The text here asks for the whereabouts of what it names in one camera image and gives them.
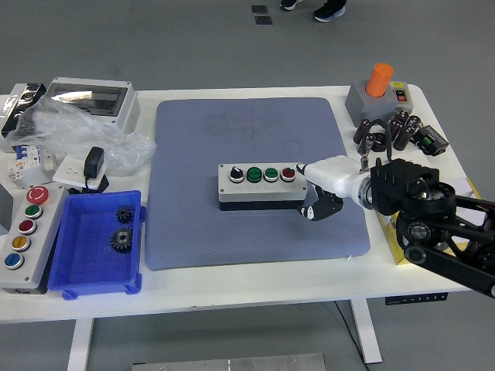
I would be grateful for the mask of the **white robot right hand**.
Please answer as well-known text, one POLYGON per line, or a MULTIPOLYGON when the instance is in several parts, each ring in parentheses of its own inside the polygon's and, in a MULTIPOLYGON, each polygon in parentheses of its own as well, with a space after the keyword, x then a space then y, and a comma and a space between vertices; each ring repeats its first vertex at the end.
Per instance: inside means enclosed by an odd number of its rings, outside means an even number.
POLYGON ((360 171, 358 162, 339 155, 310 164, 299 163, 296 169, 314 185, 318 196, 312 205, 298 207, 306 219, 320 221, 338 213, 344 198, 351 198, 358 206, 366 208, 370 178, 360 171))

